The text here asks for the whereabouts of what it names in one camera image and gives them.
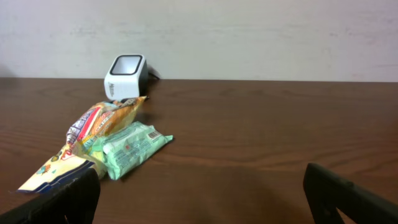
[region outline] snack bag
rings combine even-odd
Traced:
[[[108,137],[99,138],[92,151],[104,154],[108,174],[117,180],[172,139],[173,136],[163,136],[153,126],[136,121]]]
[[[67,143],[49,159],[18,191],[46,192],[93,168],[99,178],[106,173],[102,154],[90,153],[95,139],[131,124],[145,97],[105,101],[92,106],[67,132]]]

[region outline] white wall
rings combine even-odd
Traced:
[[[397,0],[0,0],[0,76],[398,82]]]

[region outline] barcode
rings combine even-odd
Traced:
[[[157,136],[160,136],[160,133],[157,132],[157,131],[154,131],[154,132],[149,133],[148,136],[149,136],[151,139],[154,139],[154,138],[156,138]]]

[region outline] brown tabletop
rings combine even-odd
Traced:
[[[313,223],[317,162],[398,202],[398,83],[161,80],[137,120],[175,141],[101,183],[94,223]],[[103,80],[0,78],[0,212],[105,100]]]

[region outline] green package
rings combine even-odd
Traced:
[[[110,178],[118,180],[172,139],[173,136],[163,136],[153,126],[136,121],[116,133],[98,138],[92,150],[104,153]]]

